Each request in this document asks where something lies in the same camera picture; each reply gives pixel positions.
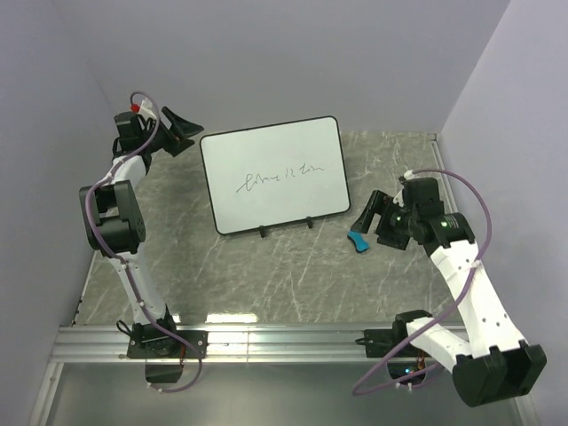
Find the blue whiteboard eraser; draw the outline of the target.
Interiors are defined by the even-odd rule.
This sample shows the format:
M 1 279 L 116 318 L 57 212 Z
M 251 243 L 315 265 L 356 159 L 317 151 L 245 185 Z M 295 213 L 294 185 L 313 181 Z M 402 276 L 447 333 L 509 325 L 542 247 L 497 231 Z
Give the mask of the blue whiteboard eraser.
M 361 233 L 350 230 L 347 232 L 347 238 L 352 243 L 357 254 L 368 251 L 369 244 L 365 241 Z

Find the white whiteboard black frame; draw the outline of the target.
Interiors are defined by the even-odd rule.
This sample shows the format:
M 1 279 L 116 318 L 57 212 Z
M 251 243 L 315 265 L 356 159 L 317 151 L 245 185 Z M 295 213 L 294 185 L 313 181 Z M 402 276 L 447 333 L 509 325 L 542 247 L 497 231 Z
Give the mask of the white whiteboard black frame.
M 333 116 L 209 134 L 200 149 L 221 235 L 342 214 L 351 207 Z

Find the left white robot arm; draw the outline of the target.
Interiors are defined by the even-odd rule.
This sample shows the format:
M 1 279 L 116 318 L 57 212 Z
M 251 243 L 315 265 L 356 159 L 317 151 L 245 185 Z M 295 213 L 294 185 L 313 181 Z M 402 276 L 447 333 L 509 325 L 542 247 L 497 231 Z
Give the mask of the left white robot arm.
M 172 157 L 183 153 L 203 128 L 166 106 L 155 110 L 141 104 L 116 115 L 114 123 L 118 136 L 111 168 L 96 184 L 82 187 L 79 200 L 88 242 L 114 267 L 133 311 L 132 326 L 122 320 L 116 326 L 129 337 L 131 349 L 144 355 L 200 359 L 200 349 L 178 333 L 149 272 L 146 225 L 136 188 L 147 176 L 154 153 L 164 151 Z

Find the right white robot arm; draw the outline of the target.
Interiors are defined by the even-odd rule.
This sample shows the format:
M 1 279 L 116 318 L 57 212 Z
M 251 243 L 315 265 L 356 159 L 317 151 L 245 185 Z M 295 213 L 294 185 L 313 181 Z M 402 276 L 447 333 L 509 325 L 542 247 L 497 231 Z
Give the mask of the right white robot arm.
M 528 394 L 547 364 L 542 346 L 528 343 L 506 312 L 487 275 L 482 258 L 489 246 L 477 243 L 467 218 L 448 213 L 432 170 L 409 170 L 390 196 L 374 190 L 348 232 L 357 253 L 373 219 L 379 220 L 379 244 L 404 250 L 421 246 L 443 277 L 453 304 L 438 316 L 425 310 L 398 314 L 390 340 L 365 332 L 361 343 L 377 347 L 378 363 L 352 388 L 355 396 L 386 387 L 416 388 L 414 379 L 442 367 L 469 407 Z

